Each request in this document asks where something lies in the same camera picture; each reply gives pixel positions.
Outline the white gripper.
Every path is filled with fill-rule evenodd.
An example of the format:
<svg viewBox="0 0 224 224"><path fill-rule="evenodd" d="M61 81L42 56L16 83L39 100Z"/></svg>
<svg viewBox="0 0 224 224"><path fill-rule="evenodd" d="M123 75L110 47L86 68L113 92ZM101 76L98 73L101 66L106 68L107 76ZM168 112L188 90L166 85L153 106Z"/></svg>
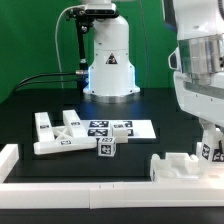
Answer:
<svg viewBox="0 0 224 224"><path fill-rule="evenodd" d="M180 108L199 117L205 132L213 130L213 124L224 128L224 72L215 73L209 85L194 83L190 74L181 72L179 48L168 57L174 70L173 80Z"/></svg>

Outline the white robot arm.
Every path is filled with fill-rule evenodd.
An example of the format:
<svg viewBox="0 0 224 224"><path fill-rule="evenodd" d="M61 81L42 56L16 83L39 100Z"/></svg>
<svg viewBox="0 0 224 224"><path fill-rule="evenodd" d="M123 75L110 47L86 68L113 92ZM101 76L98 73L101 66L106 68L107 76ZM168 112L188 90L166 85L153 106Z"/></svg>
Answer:
<svg viewBox="0 0 224 224"><path fill-rule="evenodd" d="M224 129L224 0L161 0L177 33L169 67L182 110Z"/></svg>

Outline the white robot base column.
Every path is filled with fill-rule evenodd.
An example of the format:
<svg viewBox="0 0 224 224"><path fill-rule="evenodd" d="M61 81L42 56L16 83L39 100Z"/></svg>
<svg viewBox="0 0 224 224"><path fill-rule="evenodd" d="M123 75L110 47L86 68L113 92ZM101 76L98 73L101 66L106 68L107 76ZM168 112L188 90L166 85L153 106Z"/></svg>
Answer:
<svg viewBox="0 0 224 224"><path fill-rule="evenodd" d="M82 0L82 3L113 3L112 0ZM137 97L135 67L129 60L129 24L125 18L96 19L94 60L89 66L84 97L102 103L127 102Z"/></svg>

